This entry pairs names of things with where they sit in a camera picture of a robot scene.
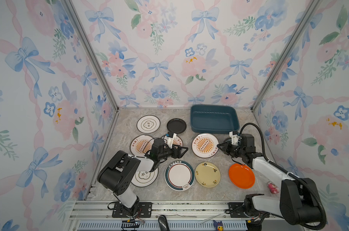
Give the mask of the white plate green rim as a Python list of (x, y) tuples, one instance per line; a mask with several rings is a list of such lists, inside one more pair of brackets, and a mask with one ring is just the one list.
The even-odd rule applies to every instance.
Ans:
[(165, 169), (165, 182), (174, 191), (188, 190), (195, 182), (195, 171), (186, 161), (174, 161)]

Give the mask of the black plate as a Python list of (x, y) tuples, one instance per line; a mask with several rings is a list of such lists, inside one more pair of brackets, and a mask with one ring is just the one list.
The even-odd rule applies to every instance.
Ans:
[(173, 118), (167, 123), (167, 130), (172, 133), (181, 134), (187, 129), (187, 124), (183, 119)]

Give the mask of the cream yellow plate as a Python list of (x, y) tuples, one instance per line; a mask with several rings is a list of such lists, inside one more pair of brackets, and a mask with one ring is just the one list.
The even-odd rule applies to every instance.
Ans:
[(217, 166), (210, 162), (200, 163), (195, 169), (197, 182), (206, 188), (216, 187), (221, 180), (221, 173)]

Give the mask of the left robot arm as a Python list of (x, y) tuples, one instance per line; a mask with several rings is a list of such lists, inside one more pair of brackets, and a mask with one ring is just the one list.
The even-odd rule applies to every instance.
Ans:
[(181, 159), (188, 150), (188, 147), (155, 138), (151, 149), (143, 157), (118, 151), (99, 172), (97, 181), (111, 190), (125, 209), (135, 210), (138, 208), (139, 198), (130, 188), (135, 174), (140, 171), (154, 172), (162, 161), (169, 157)]

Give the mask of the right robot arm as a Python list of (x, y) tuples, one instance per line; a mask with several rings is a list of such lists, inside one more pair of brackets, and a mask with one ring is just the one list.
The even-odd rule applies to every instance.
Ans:
[(310, 178), (301, 178), (289, 172), (272, 160), (264, 152), (257, 152), (254, 137), (250, 134), (233, 136), (231, 141), (218, 144), (218, 149), (230, 157), (241, 158), (243, 163), (268, 178), (279, 189), (279, 198), (263, 194), (245, 197), (243, 206), (236, 211), (250, 217), (262, 214), (259, 221), (272, 215), (283, 218), (291, 225), (301, 225), (311, 230), (321, 230), (327, 222), (324, 205), (316, 184)]

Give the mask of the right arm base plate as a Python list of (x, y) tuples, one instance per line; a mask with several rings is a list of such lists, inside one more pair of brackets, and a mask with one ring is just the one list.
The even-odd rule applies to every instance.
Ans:
[(229, 202), (225, 213), (231, 218), (260, 218), (266, 212), (247, 207), (244, 202)]

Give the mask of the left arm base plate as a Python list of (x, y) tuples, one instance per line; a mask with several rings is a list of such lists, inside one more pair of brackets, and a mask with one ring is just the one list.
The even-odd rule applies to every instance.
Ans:
[(152, 205), (152, 202), (136, 202), (128, 208), (121, 202), (111, 202), (108, 204), (108, 209), (112, 211), (113, 218), (150, 218)]

